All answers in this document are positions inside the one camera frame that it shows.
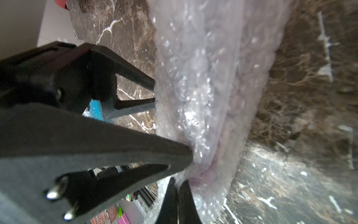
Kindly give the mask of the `purple bottle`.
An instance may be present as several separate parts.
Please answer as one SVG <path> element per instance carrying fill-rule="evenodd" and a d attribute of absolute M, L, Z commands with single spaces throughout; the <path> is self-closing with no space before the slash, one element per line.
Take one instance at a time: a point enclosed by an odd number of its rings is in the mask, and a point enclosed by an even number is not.
<path fill-rule="evenodd" d="M 268 72 L 275 59 L 275 43 L 268 28 L 246 27 L 229 108 L 211 165 L 189 182 L 198 188 L 231 184 L 256 114 Z"/>

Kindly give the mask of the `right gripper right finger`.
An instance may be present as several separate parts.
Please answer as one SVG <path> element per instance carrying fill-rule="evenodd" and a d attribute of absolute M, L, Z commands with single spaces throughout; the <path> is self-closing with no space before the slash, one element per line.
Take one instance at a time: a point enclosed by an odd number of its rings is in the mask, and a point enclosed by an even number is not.
<path fill-rule="evenodd" d="M 179 190 L 179 223 L 202 224 L 193 199 L 188 180 L 184 181 Z"/>

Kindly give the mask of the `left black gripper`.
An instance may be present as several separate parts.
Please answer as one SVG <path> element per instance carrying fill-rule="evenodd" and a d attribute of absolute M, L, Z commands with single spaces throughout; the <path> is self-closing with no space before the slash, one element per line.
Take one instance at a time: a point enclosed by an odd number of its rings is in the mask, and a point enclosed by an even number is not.
<path fill-rule="evenodd" d="M 91 49 L 53 42 L 1 60 L 1 107 L 40 103 L 83 113 L 92 100 Z"/>

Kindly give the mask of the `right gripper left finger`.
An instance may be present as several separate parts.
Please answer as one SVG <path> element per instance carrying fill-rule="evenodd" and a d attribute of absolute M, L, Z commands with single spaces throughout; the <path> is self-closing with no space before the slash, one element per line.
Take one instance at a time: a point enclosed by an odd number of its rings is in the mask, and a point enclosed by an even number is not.
<path fill-rule="evenodd" d="M 155 224 L 177 224 L 178 201 L 178 191 L 175 186 L 175 179 L 174 177 L 171 177 Z"/>

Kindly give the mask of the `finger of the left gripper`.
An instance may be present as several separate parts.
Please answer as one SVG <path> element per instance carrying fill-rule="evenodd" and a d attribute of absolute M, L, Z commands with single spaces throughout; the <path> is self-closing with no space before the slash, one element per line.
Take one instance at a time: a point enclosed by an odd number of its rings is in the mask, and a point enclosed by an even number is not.
<path fill-rule="evenodd" d="M 151 111 L 155 108 L 155 81 L 111 49 L 90 50 L 95 105 L 103 120 Z"/>
<path fill-rule="evenodd" d="M 188 167 L 189 146 L 42 104 L 1 109 L 1 223 L 84 224 Z"/>

